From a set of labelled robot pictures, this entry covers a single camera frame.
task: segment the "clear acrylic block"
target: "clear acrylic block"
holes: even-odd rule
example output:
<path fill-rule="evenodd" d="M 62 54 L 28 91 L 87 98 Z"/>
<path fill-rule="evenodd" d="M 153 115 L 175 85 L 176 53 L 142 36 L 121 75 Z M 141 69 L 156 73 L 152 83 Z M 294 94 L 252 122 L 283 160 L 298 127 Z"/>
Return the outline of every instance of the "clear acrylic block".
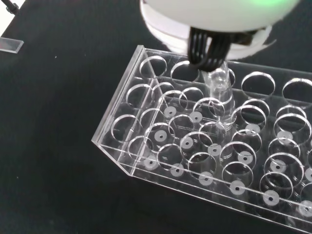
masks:
<path fill-rule="evenodd" d="M 23 44 L 24 42 L 22 40 L 0 37 L 0 51 L 17 54 L 20 51 Z"/>

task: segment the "green light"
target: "green light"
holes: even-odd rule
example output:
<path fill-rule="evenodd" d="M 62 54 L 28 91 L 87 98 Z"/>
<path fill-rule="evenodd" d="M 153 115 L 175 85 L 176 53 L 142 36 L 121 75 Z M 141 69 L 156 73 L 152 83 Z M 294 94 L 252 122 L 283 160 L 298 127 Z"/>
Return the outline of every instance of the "green light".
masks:
<path fill-rule="evenodd" d="M 292 0 L 252 0 L 252 2 L 254 2 L 257 5 L 262 5 L 262 6 L 267 6 L 267 7 L 277 6 L 279 4 L 286 3 L 289 1 L 292 1 Z"/>

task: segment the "black table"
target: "black table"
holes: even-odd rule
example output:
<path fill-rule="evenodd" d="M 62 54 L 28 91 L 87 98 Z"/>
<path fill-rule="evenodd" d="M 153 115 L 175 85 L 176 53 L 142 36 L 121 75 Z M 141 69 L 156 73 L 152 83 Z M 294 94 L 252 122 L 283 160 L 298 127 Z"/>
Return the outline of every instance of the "black table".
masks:
<path fill-rule="evenodd" d="M 312 72 L 311 1 L 245 62 Z M 137 0 L 26 0 L 0 53 L 0 233 L 292 233 L 131 179 L 91 143 L 138 44 Z"/>

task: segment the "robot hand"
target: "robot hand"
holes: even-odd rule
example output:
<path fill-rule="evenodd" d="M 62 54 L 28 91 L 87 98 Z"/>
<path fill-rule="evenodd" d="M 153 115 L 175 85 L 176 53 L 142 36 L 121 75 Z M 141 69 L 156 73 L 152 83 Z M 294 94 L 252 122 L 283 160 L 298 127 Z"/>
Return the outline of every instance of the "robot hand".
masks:
<path fill-rule="evenodd" d="M 188 55 L 211 72 L 224 60 L 242 59 L 267 47 L 273 24 L 300 0 L 141 0 L 150 32 L 171 51 Z"/>

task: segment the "transparent plastic piece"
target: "transparent plastic piece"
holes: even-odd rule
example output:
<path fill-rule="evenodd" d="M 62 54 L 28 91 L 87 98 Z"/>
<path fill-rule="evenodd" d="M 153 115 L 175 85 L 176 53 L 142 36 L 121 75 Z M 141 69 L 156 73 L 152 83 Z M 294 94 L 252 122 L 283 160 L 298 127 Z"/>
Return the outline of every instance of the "transparent plastic piece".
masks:
<path fill-rule="evenodd" d="M 0 51 L 17 54 L 23 44 L 24 42 L 22 40 L 0 38 Z"/>
<path fill-rule="evenodd" d="M 129 176 L 312 233 L 311 80 L 138 46 L 92 141 Z"/>

